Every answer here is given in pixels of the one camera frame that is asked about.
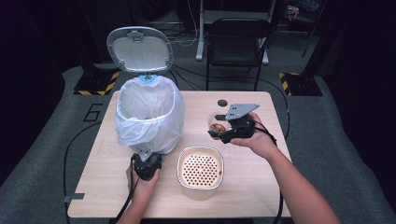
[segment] gray floor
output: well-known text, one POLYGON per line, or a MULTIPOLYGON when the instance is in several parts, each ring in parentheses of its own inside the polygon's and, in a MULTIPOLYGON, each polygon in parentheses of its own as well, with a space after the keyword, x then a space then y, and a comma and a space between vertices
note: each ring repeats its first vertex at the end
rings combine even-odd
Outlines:
MULTIPOLYGON (((285 104, 285 97, 279 90, 278 73, 302 72, 316 41, 307 56, 302 58, 306 43, 304 35, 276 33, 271 48, 267 50, 270 63, 262 68, 259 91, 271 93, 284 134, 289 130, 287 143, 294 164, 329 201, 343 223, 396 223, 396 216, 373 172, 361 161, 344 133, 337 106, 323 79, 316 77, 322 97, 286 96, 285 104)), ((179 88, 182 91, 204 88, 205 58, 202 62, 194 60, 197 43, 182 47, 175 42, 172 46, 175 52, 173 67, 183 78, 194 83, 189 85, 176 76, 179 88)), ((98 132, 99 125, 95 123, 103 119, 111 97, 111 94, 74 95, 73 88, 81 75, 80 67, 64 72, 66 87, 63 99, 35 143, 0 188, 0 223, 66 223, 61 202, 64 197, 64 153, 69 147, 65 179, 67 194, 70 194, 77 186, 98 132), (93 109, 98 111, 98 118, 96 121, 84 121, 92 104, 96 104, 93 109)), ((163 76, 174 79, 170 73, 163 76)), ((135 75, 121 72, 113 91, 119 90, 132 77, 135 75)), ((242 90, 252 89, 250 85, 237 86, 242 90)), ((272 220, 272 217, 256 218, 255 222, 271 223, 272 220)), ((100 218, 70 220, 70 223, 107 222, 107 219, 100 218)))

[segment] white perforated basket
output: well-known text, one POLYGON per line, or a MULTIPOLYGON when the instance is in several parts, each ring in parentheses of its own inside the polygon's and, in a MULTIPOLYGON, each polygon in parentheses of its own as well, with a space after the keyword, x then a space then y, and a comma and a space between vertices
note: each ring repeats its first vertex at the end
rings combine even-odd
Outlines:
POLYGON ((185 148, 178 159, 178 182, 193 200, 211 198, 221 184, 223 174, 223 158, 212 147, 185 148))

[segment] hand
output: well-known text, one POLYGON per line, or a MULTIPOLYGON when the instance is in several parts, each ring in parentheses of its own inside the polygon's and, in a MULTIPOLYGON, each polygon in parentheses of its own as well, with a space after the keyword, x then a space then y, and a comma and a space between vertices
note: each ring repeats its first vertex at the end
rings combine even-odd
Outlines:
POLYGON ((150 181, 139 179, 136 171, 131 167, 128 167, 128 169, 126 170, 126 176, 128 178, 128 189, 131 190, 131 188, 135 187, 133 202, 143 201, 144 203, 147 203, 155 190, 155 186, 157 186, 158 180, 160 179, 160 169, 157 169, 155 171, 154 176, 150 179, 150 181), (131 180, 131 172, 134 180, 133 184, 131 180))
MULTIPOLYGON (((256 127, 263 129, 259 116, 253 112, 250 112, 249 115, 257 122, 256 127)), ((256 130, 250 138, 234 138, 230 143, 240 147, 249 147, 254 153, 267 160, 273 153, 279 151, 270 136, 259 130, 256 130)))

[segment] yellow and black hazard tape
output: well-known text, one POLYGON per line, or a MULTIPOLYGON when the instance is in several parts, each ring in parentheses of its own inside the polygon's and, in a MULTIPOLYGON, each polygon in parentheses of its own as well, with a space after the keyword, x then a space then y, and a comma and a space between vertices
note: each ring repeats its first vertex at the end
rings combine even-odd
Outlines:
POLYGON ((117 77, 119 77, 120 72, 113 74, 111 77, 107 88, 105 91, 74 91, 76 95, 108 95, 111 93, 111 90, 114 88, 114 84, 116 83, 117 77))
POLYGON ((299 76, 300 73, 279 73, 280 81, 282 82, 283 90, 286 95, 291 95, 290 87, 288 81, 286 80, 286 75, 299 76))

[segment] chair seat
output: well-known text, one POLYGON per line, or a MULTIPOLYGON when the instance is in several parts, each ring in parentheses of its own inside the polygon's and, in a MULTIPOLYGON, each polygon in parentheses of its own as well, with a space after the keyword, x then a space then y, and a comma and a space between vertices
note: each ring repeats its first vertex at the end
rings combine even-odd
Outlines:
POLYGON ((210 64, 213 66, 257 67, 260 64, 259 46, 255 38, 213 36, 212 48, 210 64))

